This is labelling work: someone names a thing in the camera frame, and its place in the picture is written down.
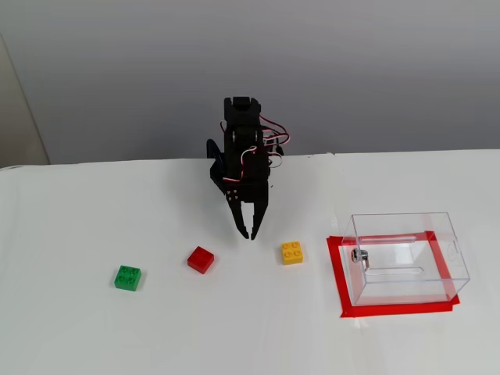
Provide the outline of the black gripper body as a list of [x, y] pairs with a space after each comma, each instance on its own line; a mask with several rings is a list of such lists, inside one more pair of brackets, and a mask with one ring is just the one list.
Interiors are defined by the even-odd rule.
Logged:
[[270, 161], [265, 152], [248, 152], [243, 156], [241, 192], [243, 202], [254, 203], [268, 193]]

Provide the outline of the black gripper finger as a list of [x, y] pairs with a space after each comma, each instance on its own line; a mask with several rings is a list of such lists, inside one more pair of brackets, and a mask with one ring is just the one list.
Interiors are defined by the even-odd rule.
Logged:
[[259, 228], [262, 224], [267, 207], [268, 207], [268, 201], [255, 201], [253, 203], [254, 212], [253, 212], [253, 224], [251, 233], [252, 240], [255, 240], [257, 233], [259, 232]]
[[225, 187], [225, 192], [226, 192], [227, 202], [232, 212], [236, 228], [244, 238], [249, 238], [249, 234], [247, 232], [243, 214], [241, 211], [241, 202], [244, 197], [243, 193], [241, 192], [241, 189], [236, 184], [227, 183]]

